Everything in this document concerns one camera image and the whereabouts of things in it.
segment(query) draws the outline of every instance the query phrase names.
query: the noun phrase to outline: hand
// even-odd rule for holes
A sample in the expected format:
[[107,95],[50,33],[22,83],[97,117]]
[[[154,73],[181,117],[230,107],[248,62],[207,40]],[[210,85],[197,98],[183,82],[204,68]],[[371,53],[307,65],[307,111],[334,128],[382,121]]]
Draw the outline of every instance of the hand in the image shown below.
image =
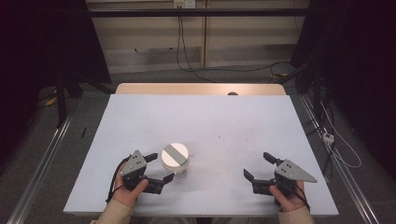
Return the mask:
[[[296,193],[304,198],[304,182],[297,180],[297,187]],[[282,205],[282,212],[292,212],[305,206],[304,202],[294,194],[291,194],[289,198],[286,198],[276,186],[271,186],[270,191]]]
[[148,186],[149,181],[147,179],[143,179],[136,186],[136,188],[134,188],[134,190],[132,190],[132,191],[128,190],[125,187],[120,188],[120,186],[122,186],[124,184],[122,177],[120,175],[120,171],[122,170],[122,168],[124,166],[125,166],[125,163],[118,170],[114,189],[117,189],[117,188],[119,188],[119,189],[117,189],[114,192],[113,199],[119,203],[123,203],[129,207],[132,207],[132,206],[134,206],[134,203],[136,202],[137,196],[139,196],[139,194],[141,192],[143,192],[143,190],[145,190],[145,188]]

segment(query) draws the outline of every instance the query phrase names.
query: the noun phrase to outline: sleeve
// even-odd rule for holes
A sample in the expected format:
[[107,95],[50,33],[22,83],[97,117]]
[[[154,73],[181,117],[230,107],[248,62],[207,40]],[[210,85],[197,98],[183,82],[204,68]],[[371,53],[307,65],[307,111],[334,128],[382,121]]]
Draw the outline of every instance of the sleeve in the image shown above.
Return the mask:
[[92,221],[91,224],[128,224],[133,213],[133,207],[112,199],[99,219]]
[[292,212],[279,212],[279,222],[281,224],[314,224],[314,219],[305,206]]

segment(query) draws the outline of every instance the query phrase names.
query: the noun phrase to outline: white cup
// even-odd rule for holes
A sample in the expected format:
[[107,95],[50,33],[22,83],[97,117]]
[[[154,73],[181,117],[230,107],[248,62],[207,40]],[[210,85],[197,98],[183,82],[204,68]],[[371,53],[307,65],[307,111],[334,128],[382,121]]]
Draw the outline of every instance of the white cup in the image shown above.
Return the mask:
[[180,143],[172,143],[166,146],[161,153],[163,167],[175,173],[175,177],[181,178],[186,175],[190,163],[190,155],[187,148]]

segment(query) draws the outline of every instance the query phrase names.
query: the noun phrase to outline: aluminum rail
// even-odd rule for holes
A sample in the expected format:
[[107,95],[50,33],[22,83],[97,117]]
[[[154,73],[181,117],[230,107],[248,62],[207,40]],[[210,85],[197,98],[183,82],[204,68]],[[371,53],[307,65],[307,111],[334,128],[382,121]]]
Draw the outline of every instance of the aluminum rail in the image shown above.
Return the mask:
[[22,224],[25,221],[30,211],[30,208],[32,207],[32,204],[35,201],[35,197],[39,192],[45,177],[47,176],[47,172],[49,171],[50,165],[55,158],[56,152],[58,151],[58,148],[60,147],[62,140],[64,139],[64,136],[70,125],[74,110],[72,110],[70,115],[66,118],[64,124],[55,131],[55,134],[53,135],[52,140],[49,143],[49,146],[47,147],[47,150],[42,157],[40,164],[35,170],[35,174],[33,175],[26,190],[24,191],[16,207],[14,208],[14,211],[8,219],[7,224]]
[[[311,101],[309,100],[309,98],[307,96],[304,97],[301,95],[300,97],[301,97],[302,103],[305,107],[305,110],[306,110],[308,116],[313,120],[313,124],[314,124],[315,128],[318,129],[319,124],[314,119],[315,114],[312,111],[313,105],[312,105]],[[318,129],[318,135],[321,138],[321,132],[319,129]],[[331,149],[329,146],[326,146],[326,150],[328,153],[331,152]],[[337,154],[337,156],[339,158],[342,158],[336,147],[334,148],[333,151],[334,151],[334,153]],[[350,197],[352,198],[352,201],[354,202],[357,209],[361,213],[361,217],[364,220],[364,223],[367,223],[367,224],[380,223],[378,217],[375,214],[373,207],[371,206],[369,200],[367,199],[367,197],[364,195],[363,191],[359,187],[359,185],[356,182],[355,178],[353,177],[352,173],[350,173],[349,168],[345,164],[340,162],[337,158],[335,158],[333,154],[332,154],[332,161],[333,161],[333,164],[334,164],[335,168],[337,169],[339,175],[341,176],[341,179],[343,180],[344,185],[346,186],[346,189],[347,189]]]

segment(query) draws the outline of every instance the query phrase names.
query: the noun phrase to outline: white table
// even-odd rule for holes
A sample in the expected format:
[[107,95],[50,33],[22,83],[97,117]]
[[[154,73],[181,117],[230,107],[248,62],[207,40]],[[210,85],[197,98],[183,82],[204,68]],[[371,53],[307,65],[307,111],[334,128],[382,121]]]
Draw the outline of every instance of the white table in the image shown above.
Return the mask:
[[[244,178],[274,177],[262,153],[290,159],[318,179],[305,183],[313,216],[338,211],[289,96],[112,95],[64,212],[99,216],[120,160],[139,149],[161,153],[179,142],[191,155],[188,174],[161,195],[143,193],[135,206],[141,217],[268,217],[274,198],[253,194]],[[160,159],[146,175],[169,174]]]

